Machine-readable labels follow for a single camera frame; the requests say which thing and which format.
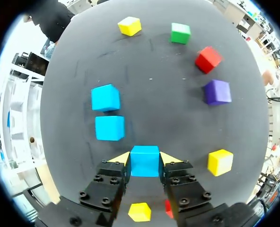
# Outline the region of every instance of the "yellow cube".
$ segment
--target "yellow cube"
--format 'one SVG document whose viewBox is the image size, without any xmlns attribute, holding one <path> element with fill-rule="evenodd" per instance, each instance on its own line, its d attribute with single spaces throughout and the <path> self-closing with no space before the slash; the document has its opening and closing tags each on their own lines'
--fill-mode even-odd
<svg viewBox="0 0 280 227">
<path fill-rule="evenodd" d="M 133 36 L 141 30 L 141 23 L 139 18 L 127 17 L 118 23 L 122 34 Z"/>
<path fill-rule="evenodd" d="M 227 173 L 233 165 L 234 155 L 227 150 L 218 150 L 208 154 L 207 168 L 215 176 Z"/>
<path fill-rule="evenodd" d="M 128 214 L 135 222 L 150 221 L 151 210 L 146 202 L 133 203 Z"/>
</svg>

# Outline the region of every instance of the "green cube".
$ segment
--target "green cube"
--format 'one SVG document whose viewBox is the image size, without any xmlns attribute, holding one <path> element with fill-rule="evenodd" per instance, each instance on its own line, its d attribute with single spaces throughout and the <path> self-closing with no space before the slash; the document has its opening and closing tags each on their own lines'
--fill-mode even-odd
<svg viewBox="0 0 280 227">
<path fill-rule="evenodd" d="M 171 41 L 173 43 L 187 44 L 191 37 L 191 29 L 188 25 L 172 23 Z"/>
</svg>

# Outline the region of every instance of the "red cube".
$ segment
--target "red cube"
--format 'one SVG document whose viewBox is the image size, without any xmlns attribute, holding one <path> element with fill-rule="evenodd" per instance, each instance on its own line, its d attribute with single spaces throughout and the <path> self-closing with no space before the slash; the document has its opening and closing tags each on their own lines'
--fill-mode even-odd
<svg viewBox="0 0 280 227">
<path fill-rule="evenodd" d="M 165 200 L 165 213 L 170 217 L 174 218 L 170 203 L 168 200 Z"/>
<path fill-rule="evenodd" d="M 205 73 L 212 71 L 221 62 L 221 55 L 211 46 L 205 47 L 200 51 L 195 64 Z"/>
</svg>

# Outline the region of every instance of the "purple cube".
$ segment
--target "purple cube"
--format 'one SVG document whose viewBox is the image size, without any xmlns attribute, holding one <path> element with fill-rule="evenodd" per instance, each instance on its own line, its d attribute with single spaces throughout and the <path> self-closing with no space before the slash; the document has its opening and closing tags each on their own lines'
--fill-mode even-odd
<svg viewBox="0 0 280 227">
<path fill-rule="evenodd" d="M 208 105 L 231 103 L 229 83 L 213 79 L 204 87 L 205 101 Z"/>
</svg>

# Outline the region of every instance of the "cube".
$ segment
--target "cube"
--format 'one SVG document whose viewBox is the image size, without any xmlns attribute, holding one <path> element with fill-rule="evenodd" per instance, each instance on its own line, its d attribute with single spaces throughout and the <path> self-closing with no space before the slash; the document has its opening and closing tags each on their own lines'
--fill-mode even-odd
<svg viewBox="0 0 280 227">
<path fill-rule="evenodd" d="M 227 150 L 218 150 L 208 154 L 208 170 L 214 176 L 220 176 L 231 170 L 234 155 Z"/>
<path fill-rule="evenodd" d="M 208 105 L 231 103 L 229 83 L 213 79 L 204 87 L 205 101 Z"/>
<path fill-rule="evenodd" d="M 219 65 L 221 60 L 221 55 L 217 51 L 215 51 L 211 46 L 208 46 L 205 47 L 202 51 L 200 51 L 199 56 L 195 61 L 195 64 L 204 73 L 209 73 L 215 67 L 217 67 L 217 65 Z"/>
<path fill-rule="evenodd" d="M 165 200 L 165 213 L 170 217 L 174 218 L 172 208 L 170 207 L 169 200 Z"/>
<path fill-rule="evenodd" d="M 141 23 L 139 18 L 127 17 L 118 23 L 119 29 L 122 34 L 133 36 L 141 31 Z"/>
<path fill-rule="evenodd" d="M 97 140 L 118 141 L 124 137 L 124 117 L 96 117 L 95 128 Z"/>
<path fill-rule="evenodd" d="M 135 222 L 150 221 L 151 209 L 146 202 L 133 203 L 130 207 L 128 215 Z"/>
<path fill-rule="evenodd" d="M 106 112 L 119 109 L 119 91 L 113 85 L 108 84 L 92 89 L 92 110 Z"/>
<path fill-rule="evenodd" d="M 172 23 L 171 42 L 187 44 L 191 37 L 191 29 L 188 25 Z"/>
<path fill-rule="evenodd" d="M 131 176 L 159 176 L 158 146 L 134 146 L 131 150 Z"/>
</svg>

